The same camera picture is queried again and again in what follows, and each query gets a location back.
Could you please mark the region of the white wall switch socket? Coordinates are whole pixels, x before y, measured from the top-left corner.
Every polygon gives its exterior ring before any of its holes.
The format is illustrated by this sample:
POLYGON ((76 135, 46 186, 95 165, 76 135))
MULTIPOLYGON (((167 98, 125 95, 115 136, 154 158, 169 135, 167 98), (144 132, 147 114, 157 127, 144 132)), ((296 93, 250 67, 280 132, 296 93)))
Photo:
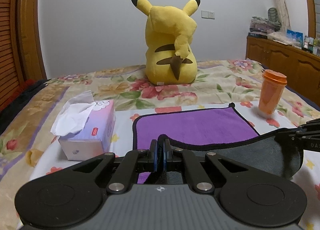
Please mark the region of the white wall switch socket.
POLYGON ((210 11, 201 11, 201 18, 203 19, 215 19, 215 13, 210 11))

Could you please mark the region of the wooden slatted wardrobe door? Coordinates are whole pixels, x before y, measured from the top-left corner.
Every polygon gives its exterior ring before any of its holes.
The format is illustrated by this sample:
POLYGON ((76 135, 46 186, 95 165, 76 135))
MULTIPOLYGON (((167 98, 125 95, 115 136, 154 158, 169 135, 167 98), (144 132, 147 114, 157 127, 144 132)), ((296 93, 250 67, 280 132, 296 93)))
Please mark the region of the wooden slatted wardrobe door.
POLYGON ((1 110, 23 82, 17 35, 17 0, 1 0, 1 110))

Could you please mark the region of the brown wooden room door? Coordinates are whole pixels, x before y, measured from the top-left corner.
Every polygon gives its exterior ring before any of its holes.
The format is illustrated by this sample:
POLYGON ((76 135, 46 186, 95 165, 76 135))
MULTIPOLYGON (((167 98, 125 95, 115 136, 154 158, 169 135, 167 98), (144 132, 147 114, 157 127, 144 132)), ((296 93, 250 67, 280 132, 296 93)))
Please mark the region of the brown wooden room door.
POLYGON ((38 23, 38 0, 17 0, 17 34, 26 79, 46 79, 38 23))

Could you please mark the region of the stack of folded fabrics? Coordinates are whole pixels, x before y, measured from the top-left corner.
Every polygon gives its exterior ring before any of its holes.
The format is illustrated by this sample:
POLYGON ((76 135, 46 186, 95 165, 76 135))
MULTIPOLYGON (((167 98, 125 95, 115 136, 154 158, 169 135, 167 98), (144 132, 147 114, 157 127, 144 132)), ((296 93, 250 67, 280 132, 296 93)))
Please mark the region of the stack of folded fabrics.
POLYGON ((280 23, 271 21, 270 19, 265 19, 261 17, 252 17, 249 26, 250 32, 261 32, 265 34, 273 33, 279 31, 281 28, 280 23))

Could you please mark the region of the green woven hand fan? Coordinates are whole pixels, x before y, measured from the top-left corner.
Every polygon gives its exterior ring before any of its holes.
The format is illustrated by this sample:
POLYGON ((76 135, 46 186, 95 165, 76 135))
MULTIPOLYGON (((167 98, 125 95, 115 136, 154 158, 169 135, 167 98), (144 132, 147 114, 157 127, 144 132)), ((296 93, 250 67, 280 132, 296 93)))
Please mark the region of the green woven hand fan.
POLYGON ((268 19, 274 23, 279 22, 278 11, 275 7, 271 7, 267 11, 268 19))

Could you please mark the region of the purple tissue box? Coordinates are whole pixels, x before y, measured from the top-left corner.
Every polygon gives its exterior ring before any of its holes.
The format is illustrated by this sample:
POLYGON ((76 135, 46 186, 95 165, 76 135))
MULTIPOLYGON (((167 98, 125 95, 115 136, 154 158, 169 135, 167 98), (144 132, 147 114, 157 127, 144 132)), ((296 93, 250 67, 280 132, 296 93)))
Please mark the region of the purple tissue box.
POLYGON ((64 104, 50 132, 68 160, 85 161, 109 151, 115 121, 114 100, 95 101, 89 90, 64 104))

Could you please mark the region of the yellow Pikachu plush toy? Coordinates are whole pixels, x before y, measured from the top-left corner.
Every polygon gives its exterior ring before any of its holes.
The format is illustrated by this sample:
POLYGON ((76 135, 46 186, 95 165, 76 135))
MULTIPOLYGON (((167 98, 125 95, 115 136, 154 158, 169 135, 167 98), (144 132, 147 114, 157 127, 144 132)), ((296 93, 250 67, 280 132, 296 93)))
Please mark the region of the yellow Pikachu plush toy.
POLYGON ((145 27, 145 74, 155 85, 190 84, 197 75, 197 61, 190 47, 197 28, 191 17, 200 0, 189 0, 184 8, 155 6, 148 0, 131 0, 147 16, 145 27))

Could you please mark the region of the purple and grey microfiber towel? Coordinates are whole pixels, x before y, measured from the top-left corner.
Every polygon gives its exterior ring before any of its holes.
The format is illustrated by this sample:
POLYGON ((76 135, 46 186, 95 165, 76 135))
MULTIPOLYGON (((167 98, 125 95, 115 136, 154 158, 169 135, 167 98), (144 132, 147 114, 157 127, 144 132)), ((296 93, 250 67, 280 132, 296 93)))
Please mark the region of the purple and grey microfiber towel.
POLYGON ((148 149, 152 140, 167 138, 172 147, 197 156, 213 151, 232 160, 290 179, 302 166, 302 150, 274 140, 277 129, 292 125, 278 114, 261 117, 253 103, 215 105, 199 110, 157 110, 135 119, 133 148, 148 149))

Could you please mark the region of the brown wooden sideboard cabinet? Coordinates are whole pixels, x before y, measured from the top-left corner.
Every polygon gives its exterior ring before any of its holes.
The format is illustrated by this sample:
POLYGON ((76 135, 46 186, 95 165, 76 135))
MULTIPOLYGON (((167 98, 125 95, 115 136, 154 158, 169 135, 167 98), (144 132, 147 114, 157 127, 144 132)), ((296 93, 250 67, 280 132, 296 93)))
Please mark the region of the brown wooden sideboard cabinet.
POLYGON ((319 57, 263 38, 247 37, 246 58, 287 77, 287 86, 319 105, 319 57))

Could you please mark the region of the floral bed blanket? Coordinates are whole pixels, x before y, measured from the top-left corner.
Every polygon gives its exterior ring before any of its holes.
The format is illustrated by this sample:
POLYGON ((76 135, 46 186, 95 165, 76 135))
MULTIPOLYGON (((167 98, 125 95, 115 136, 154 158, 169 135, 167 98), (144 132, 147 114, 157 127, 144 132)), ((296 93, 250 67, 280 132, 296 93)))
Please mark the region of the floral bed blanket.
MULTIPOLYGON (((129 111, 132 123, 144 109, 181 111, 213 104, 240 103, 244 111, 259 100, 264 67, 252 60, 211 60, 198 64, 190 85, 152 85, 144 65, 57 77, 43 82, 28 80, 1 106, 1 229, 16 229, 19 219, 14 197, 34 172, 43 153, 57 142, 52 124, 70 98, 91 90, 96 101, 114 99, 116 111, 129 111)), ((293 89, 284 90, 274 119, 263 119, 265 132, 280 127, 298 127, 319 118, 319 106, 293 89)), ((308 208, 300 225, 319 229, 319 153, 305 152, 302 169, 294 181, 306 191, 308 208)))

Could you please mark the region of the beige folded cloth pile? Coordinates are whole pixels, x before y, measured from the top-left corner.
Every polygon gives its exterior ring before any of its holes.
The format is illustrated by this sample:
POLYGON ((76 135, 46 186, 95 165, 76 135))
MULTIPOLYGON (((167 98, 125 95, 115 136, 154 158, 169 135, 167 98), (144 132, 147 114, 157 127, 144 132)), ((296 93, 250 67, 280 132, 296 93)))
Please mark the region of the beige folded cloth pile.
POLYGON ((268 40, 276 41, 278 43, 282 43, 285 45, 292 44, 292 41, 289 38, 287 38, 287 36, 283 32, 280 32, 280 31, 267 34, 267 38, 268 40))

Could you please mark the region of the blue printed gift bag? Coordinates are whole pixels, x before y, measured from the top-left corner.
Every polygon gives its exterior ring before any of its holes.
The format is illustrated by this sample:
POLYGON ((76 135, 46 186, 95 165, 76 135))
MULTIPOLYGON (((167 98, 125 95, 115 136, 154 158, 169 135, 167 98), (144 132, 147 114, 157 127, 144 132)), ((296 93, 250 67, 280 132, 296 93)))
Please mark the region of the blue printed gift bag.
POLYGON ((295 46, 298 48, 302 47, 302 42, 303 42, 303 33, 302 32, 297 32, 297 31, 287 29, 286 37, 291 42, 292 46, 295 46))

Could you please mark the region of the orange lidded plastic cup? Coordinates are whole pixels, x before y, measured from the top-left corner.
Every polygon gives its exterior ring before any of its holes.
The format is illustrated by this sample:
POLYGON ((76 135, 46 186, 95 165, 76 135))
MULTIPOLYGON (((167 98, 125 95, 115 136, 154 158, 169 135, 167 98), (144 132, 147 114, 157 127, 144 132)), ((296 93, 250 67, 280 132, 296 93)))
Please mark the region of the orange lidded plastic cup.
POLYGON ((273 115, 285 86, 287 86, 287 77, 284 74, 270 69, 264 70, 258 105, 259 111, 264 116, 273 115))

